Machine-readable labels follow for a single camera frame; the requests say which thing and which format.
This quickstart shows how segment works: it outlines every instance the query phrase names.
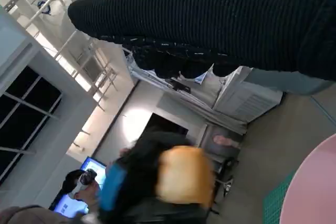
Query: metal railing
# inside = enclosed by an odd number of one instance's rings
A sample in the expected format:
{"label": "metal railing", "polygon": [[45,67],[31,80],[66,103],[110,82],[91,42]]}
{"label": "metal railing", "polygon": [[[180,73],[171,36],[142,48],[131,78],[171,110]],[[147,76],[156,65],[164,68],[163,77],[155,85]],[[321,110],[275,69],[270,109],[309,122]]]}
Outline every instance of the metal railing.
{"label": "metal railing", "polygon": [[[5,6],[4,9],[9,12],[18,2],[19,0],[10,0]],[[24,28],[27,29],[32,23],[33,21],[39,17],[39,15],[41,15],[41,13],[43,12],[43,10],[51,3],[51,1],[53,0],[47,0],[44,5],[41,6],[41,8],[31,17],[31,19],[28,21],[28,23],[25,24]],[[66,11],[66,4],[64,0],[59,0],[64,11]],[[65,43],[57,50],[56,54],[53,56],[53,58],[59,62],[60,59],[63,57],[61,55],[61,52],[67,47],[67,45],[70,43],[70,41],[74,38],[74,36],[77,33],[81,33],[78,30],[75,30],[70,36],[69,38],[65,41]],[[100,105],[101,100],[103,99],[103,97],[105,96],[107,90],[111,87],[114,86],[115,90],[118,91],[114,85],[114,80],[117,76],[117,73],[113,70],[113,68],[110,66],[110,61],[108,61],[107,63],[103,64],[101,62],[101,60],[98,58],[96,51],[96,45],[94,44],[94,39],[90,38],[88,40],[88,48],[84,49],[87,58],[84,60],[84,62],[79,65],[79,66],[74,66],[73,68],[75,69],[70,75],[76,79],[76,77],[81,74],[83,72],[84,67],[86,66],[86,64],[90,61],[90,59],[94,59],[100,66],[101,68],[101,73],[98,75],[97,79],[99,78],[99,76],[103,73],[105,78],[104,81],[101,81],[97,84],[97,80],[91,81],[91,80],[87,80],[86,81],[91,85],[91,88],[88,92],[90,92],[92,95],[95,95],[95,93],[100,92],[100,98],[98,99],[97,102],[97,106],[102,109],[103,107]],[[7,92],[4,92],[3,95],[7,96],[8,98],[15,100],[17,103],[16,105],[12,108],[12,110],[8,113],[8,115],[2,120],[2,122],[0,122],[0,129],[4,126],[4,124],[8,121],[8,119],[13,115],[13,113],[15,112],[15,110],[22,104],[25,106],[28,106],[42,114],[44,114],[44,118],[42,119],[42,121],[36,126],[36,128],[34,129],[34,131],[31,133],[30,137],[26,140],[26,142],[24,143],[24,145],[20,148],[20,149],[16,149],[16,148],[8,148],[8,147],[0,147],[0,151],[9,151],[9,152],[14,152],[17,153],[15,155],[15,157],[13,158],[13,160],[11,161],[11,163],[6,167],[6,169],[2,172],[2,174],[0,174],[0,180],[6,175],[6,173],[10,170],[10,168],[15,164],[16,160],[19,158],[20,155],[22,154],[34,154],[34,152],[31,151],[27,151],[25,150],[25,148],[27,147],[27,145],[30,143],[30,141],[32,139],[34,139],[36,133],[39,131],[39,129],[42,127],[43,123],[48,119],[54,119],[54,120],[59,120],[59,118],[57,118],[56,116],[54,116],[52,114],[53,109],[55,108],[55,106],[59,103],[60,99],[62,98],[62,94],[58,97],[58,99],[55,101],[55,103],[52,105],[52,107],[50,108],[50,110],[45,111],[42,110],[38,107],[36,107],[35,105],[28,103],[25,101],[25,98],[28,96],[28,94],[31,92],[31,90],[34,88],[34,86],[37,84],[37,82],[41,79],[41,76],[37,77],[37,79],[31,84],[31,86],[28,88],[28,90],[25,92],[25,94],[22,97],[16,97],[12,94],[9,94]],[[106,89],[104,91],[100,91],[100,88],[102,88],[103,85],[106,84]],[[89,132],[86,132],[84,130],[82,130],[81,132],[90,135]]]}

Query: floor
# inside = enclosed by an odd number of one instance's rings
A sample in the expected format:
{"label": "floor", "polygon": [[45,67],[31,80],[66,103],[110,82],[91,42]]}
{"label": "floor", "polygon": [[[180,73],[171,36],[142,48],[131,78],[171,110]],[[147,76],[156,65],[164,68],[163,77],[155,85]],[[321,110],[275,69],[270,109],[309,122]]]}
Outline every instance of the floor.
{"label": "floor", "polygon": [[[314,97],[336,118],[335,85]],[[249,125],[232,190],[218,206],[220,216],[210,214],[208,223],[262,223],[263,198],[334,133],[336,126],[309,97],[286,95],[280,106]]]}

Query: computer monitor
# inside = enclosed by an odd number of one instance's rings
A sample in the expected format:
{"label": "computer monitor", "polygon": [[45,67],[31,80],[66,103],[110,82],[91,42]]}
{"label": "computer monitor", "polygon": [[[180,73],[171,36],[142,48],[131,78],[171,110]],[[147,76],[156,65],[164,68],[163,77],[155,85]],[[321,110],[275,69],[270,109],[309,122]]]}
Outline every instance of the computer monitor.
{"label": "computer monitor", "polygon": [[[80,169],[87,170],[90,168],[96,171],[96,181],[98,182],[101,189],[105,181],[105,166],[93,158],[87,157],[87,159],[81,165]],[[59,212],[66,217],[72,218],[76,215],[77,212],[84,212],[87,214],[89,209],[88,205],[86,205],[84,202],[70,199],[68,195],[63,195],[56,204],[54,211]]]}

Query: desk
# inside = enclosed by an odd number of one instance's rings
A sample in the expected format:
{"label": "desk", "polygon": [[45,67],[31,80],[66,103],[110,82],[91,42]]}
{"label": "desk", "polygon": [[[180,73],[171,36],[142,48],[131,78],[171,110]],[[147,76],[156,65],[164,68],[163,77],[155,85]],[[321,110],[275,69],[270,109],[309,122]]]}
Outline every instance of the desk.
{"label": "desk", "polygon": [[336,134],[303,161],[283,203],[280,224],[336,222]]}

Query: bread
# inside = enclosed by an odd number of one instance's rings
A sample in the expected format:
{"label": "bread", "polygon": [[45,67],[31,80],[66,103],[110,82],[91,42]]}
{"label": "bread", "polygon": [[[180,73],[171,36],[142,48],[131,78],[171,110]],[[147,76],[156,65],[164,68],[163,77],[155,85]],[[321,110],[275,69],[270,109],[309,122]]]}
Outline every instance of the bread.
{"label": "bread", "polygon": [[163,152],[159,160],[156,195],[162,201],[210,206],[214,175],[202,149],[176,146]]}

